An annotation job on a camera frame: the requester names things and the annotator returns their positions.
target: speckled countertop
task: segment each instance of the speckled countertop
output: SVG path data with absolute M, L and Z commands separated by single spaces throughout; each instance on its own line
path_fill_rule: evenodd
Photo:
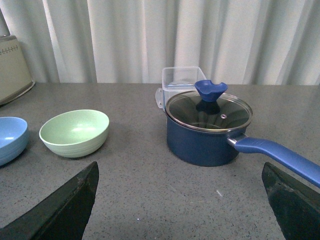
M 261 154 L 240 153 L 219 167 L 181 161 L 167 147 L 166 115 L 155 101 L 159 87 L 37 83 L 0 107 L 0 117 L 23 118 L 30 130 L 23 153 L 0 167 L 0 227 L 97 161 L 99 184 L 84 240 L 284 239 L 261 173 L 271 162 L 297 176 Z M 320 164 L 319 86 L 231 85 L 227 93 L 252 107 L 249 136 L 273 140 Z M 39 130 L 50 118 L 77 109 L 106 113 L 110 128 L 98 151 L 73 160 L 48 150 Z

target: blue lid knob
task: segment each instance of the blue lid knob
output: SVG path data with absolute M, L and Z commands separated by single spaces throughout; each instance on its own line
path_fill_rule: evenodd
M 227 84 L 223 82 L 214 84 L 211 80 L 197 81 L 194 86 L 202 100 L 209 103 L 216 102 L 221 94 L 228 89 Z

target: pot rim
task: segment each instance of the pot rim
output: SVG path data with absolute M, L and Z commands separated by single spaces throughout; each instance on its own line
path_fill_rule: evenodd
M 181 126 L 184 126 L 188 129 L 192 129 L 192 130 L 196 130 L 196 131 L 199 131 L 199 132 L 204 132 L 204 133 L 228 133 L 228 132 L 233 132 L 233 131 L 237 131 L 237 130 L 240 130 L 240 129 L 243 129 L 243 128 L 246 128 L 252 121 L 252 118 L 253 118 L 253 111 L 252 111 L 252 108 L 250 107 L 249 104 L 247 104 L 245 101 L 241 100 L 240 98 L 234 96 L 234 95 L 231 95 L 231 94 L 228 94 L 228 93 L 223 93 L 219 98 L 221 99 L 224 99 L 224 100 L 227 100 L 227 101 L 230 101 L 230 102 L 233 102 L 235 104 L 238 104 L 240 105 L 241 107 L 243 107 L 246 112 L 248 113 L 249 115 L 249 118 L 248 120 L 240 125 L 240 126 L 237 126 L 237 127 L 232 127 L 232 128 L 222 128 L 222 129 L 209 129 L 209 128 L 202 128 L 202 127 L 197 127 L 197 126 L 193 126 L 193 125 L 190 125 L 190 124 L 187 124 L 183 121 L 180 121 L 179 119 L 176 119 L 172 113 L 170 112 L 170 109 L 168 106 L 170 106 L 170 103 L 178 96 L 178 95 L 182 95 L 182 94 L 186 94 L 186 93 L 191 93 L 191 92 L 196 92 L 195 90 L 191 90 L 191 91 L 184 91 L 184 92 L 181 92 L 181 93 L 178 93 L 172 97 L 169 98 L 169 100 L 167 101 L 166 105 L 165 105 L 165 114 L 171 118 L 173 121 L 175 121 L 176 123 L 178 123 L 179 125 Z

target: glass lid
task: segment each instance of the glass lid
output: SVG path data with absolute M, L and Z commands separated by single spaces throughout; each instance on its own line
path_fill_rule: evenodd
M 202 100 L 197 91 L 171 97 L 166 114 L 180 125 L 210 133 L 231 132 L 247 127 L 252 119 L 251 107 L 241 99 L 223 93 L 216 101 Z

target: clear plastic container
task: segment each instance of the clear plastic container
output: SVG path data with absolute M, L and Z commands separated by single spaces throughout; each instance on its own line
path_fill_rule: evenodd
M 206 79 L 198 66 L 165 67 L 162 70 L 162 88 L 155 92 L 156 104 L 165 110 L 169 98 L 182 92 L 196 90 L 195 83 Z

